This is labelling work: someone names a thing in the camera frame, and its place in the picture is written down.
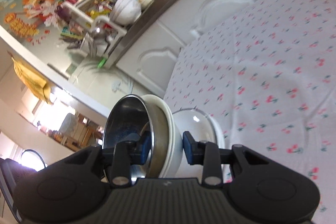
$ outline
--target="white wall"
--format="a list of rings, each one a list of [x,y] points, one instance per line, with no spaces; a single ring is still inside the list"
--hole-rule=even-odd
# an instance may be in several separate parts
[[[73,152],[44,135],[28,123],[3,100],[0,100],[0,128],[13,142],[23,149],[34,149],[50,165]]]
[[[3,218],[0,218],[0,224],[16,224],[17,221],[15,220],[11,210],[9,209],[7,203],[5,203],[4,210],[3,210]]]
[[[0,79],[5,75],[11,64],[11,57],[7,53],[5,41],[0,37]]]
[[[0,80],[0,99],[27,120],[32,121],[34,115],[30,110],[28,110],[22,101],[22,97],[26,92],[27,87],[17,77],[12,65],[12,67],[7,70],[6,74]]]
[[[11,156],[16,144],[3,132],[0,133],[0,157],[7,159]]]

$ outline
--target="screw head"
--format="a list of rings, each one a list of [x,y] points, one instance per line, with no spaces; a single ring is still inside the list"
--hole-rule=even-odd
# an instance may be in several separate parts
[[[207,177],[204,182],[208,185],[212,185],[212,186],[215,186],[215,185],[218,185],[222,182],[222,180],[218,177]]]
[[[123,186],[129,183],[129,179],[127,177],[115,177],[112,182],[114,185]]]

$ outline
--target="chair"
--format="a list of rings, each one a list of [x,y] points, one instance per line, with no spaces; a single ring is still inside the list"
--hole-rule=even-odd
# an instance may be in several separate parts
[[[22,222],[22,217],[19,215],[13,201],[14,189],[20,179],[35,172],[36,171],[34,169],[22,166],[14,160],[4,160],[0,158],[0,190],[18,223]]]

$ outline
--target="cherry print bedsheet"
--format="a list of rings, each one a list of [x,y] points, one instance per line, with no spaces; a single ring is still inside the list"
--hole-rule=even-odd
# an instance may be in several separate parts
[[[226,148],[312,179],[320,224],[336,214],[335,42],[336,0],[258,0],[182,50],[164,97],[173,112],[210,113]]]

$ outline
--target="white cabinet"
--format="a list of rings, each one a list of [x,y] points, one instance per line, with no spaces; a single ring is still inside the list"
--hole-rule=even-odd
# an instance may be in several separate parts
[[[158,20],[126,52],[117,67],[163,97],[184,46],[185,43]]]
[[[164,96],[179,48],[256,0],[178,0],[125,53],[117,66]]]
[[[256,0],[179,0],[125,53],[117,67],[163,97],[181,47]]]

